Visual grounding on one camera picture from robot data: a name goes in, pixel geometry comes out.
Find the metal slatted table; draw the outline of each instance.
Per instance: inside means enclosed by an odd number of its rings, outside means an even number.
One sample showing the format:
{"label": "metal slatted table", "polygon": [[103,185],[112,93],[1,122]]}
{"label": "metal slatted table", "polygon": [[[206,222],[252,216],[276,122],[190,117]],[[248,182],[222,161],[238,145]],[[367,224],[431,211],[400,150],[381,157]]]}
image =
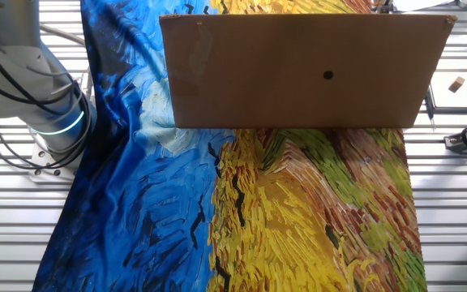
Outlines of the metal slatted table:
{"label": "metal slatted table", "polygon": [[[84,37],[79,1],[41,1],[41,22]],[[446,5],[419,11],[459,17],[436,74],[467,80],[467,10]],[[85,48],[49,33],[42,40],[75,78],[88,68]],[[429,291],[467,291],[467,156],[444,148],[443,137],[467,127],[467,115],[435,115],[437,131],[420,113],[405,130]],[[1,119],[4,137],[25,157],[33,140],[17,118]],[[64,199],[66,183],[36,185],[28,172],[0,159],[0,291],[29,291]]]}

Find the wrinkled cloth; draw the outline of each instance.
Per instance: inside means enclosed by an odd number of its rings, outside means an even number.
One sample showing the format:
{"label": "wrinkled cloth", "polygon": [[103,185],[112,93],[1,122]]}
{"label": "wrinkled cloth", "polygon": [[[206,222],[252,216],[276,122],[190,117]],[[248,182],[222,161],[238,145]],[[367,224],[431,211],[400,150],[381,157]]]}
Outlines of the wrinkled cloth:
{"label": "wrinkled cloth", "polygon": [[97,123],[34,291],[426,290],[401,130],[182,130],[159,16],[366,0],[86,0]]}

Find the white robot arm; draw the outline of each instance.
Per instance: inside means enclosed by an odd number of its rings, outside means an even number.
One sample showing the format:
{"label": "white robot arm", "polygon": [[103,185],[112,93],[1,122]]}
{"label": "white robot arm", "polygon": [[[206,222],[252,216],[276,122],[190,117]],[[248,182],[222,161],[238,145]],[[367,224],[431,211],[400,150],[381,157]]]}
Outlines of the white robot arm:
{"label": "white robot arm", "polygon": [[40,37],[38,0],[0,0],[0,118],[18,117],[46,142],[55,169],[76,164],[95,110]]}

